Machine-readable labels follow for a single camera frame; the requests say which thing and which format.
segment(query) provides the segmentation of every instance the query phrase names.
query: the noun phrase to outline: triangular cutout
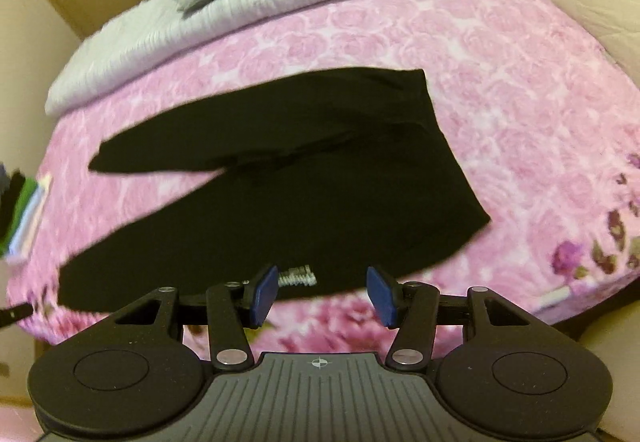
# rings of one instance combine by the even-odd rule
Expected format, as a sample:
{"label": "triangular cutout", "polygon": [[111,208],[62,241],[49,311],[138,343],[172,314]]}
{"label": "triangular cutout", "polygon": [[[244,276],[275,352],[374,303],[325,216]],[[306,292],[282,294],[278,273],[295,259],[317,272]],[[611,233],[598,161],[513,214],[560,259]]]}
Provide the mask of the triangular cutout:
{"label": "triangular cutout", "polygon": [[156,316],[160,310],[160,302],[157,299],[147,301],[135,310],[125,314],[116,320],[117,325],[152,325],[156,322]]}
{"label": "triangular cutout", "polygon": [[525,327],[529,324],[526,319],[509,310],[498,300],[487,299],[484,301],[484,306],[489,316],[489,322],[494,327]]}

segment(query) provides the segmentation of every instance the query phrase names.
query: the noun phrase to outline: floral bedsheet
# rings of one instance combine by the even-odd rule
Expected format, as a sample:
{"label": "floral bedsheet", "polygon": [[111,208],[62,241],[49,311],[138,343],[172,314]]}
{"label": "floral bedsheet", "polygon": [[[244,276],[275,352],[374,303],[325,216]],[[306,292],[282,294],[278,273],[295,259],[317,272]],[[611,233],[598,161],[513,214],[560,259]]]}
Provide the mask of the floral bedsheet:
{"label": "floral bedsheet", "polygon": [[[216,175],[91,174],[102,140],[195,98],[342,66],[425,70],[440,127],[492,217],[411,279],[444,294],[485,285],[551,322],[640,276],[640,90],[591,35],[550,0],[331,0],[182,54],[60,120],[40,167],[54,183],[33,255],[7,287],[10,303],[35,306],[22,328],[59,343],[99,320],[57,305],[58,267]],[[359,290],[277,302],[251,342],[256,354],[384,354],[393,336]],[[459,342],[459,329],[439,327],[435,352]],[[202,329],[185,343],[208,357]]]}

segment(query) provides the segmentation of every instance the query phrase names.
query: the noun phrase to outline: beige wall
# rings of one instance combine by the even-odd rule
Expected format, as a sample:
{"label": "beige wall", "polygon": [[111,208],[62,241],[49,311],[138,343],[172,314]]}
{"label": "beige wall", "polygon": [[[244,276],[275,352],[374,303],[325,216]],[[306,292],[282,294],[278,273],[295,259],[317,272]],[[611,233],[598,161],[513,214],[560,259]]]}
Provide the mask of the beige wall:
{"label": "beige wall", "polygon": [[[34,175],[54,121],[44,114],[49,85],[79,40],[47,0],[0,0],[0,162]],[[9,269],[0,262],[0,307]],[[33,339],[18,327],[0,330],[0,396],[26,396]]]}

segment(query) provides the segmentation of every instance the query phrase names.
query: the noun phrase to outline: bed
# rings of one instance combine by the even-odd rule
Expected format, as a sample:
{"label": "bed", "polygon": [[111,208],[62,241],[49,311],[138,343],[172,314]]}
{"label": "bed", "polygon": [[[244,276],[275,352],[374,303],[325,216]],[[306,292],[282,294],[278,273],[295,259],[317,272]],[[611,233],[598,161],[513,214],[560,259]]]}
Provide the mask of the bed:
{"label": "bed", "polygon": [[[424,69],[440,128],[492,217],[407,279],[443,294],[488,286],[550,323],[594,306],[640,276],[640,90],[622,69],[631,60],[612,59],[628,41],[599,41],[564,9],[580,22],[552,0],[327,0],[187,50],[69,112],[40,167],[54,184],[31,259],[7,287],[10,304],[34,305],[20,326],[56,344],[100,320],[57,305],[58,268],[217,175],[90,173],[103,140],[193,99],[343,66]],[[357,290],[277,302],[250,341],[256,355],[384,354],[393,336]],[[439,327],[434,354],[461,340]],[[202,328],[184,342],[209,357]]]}

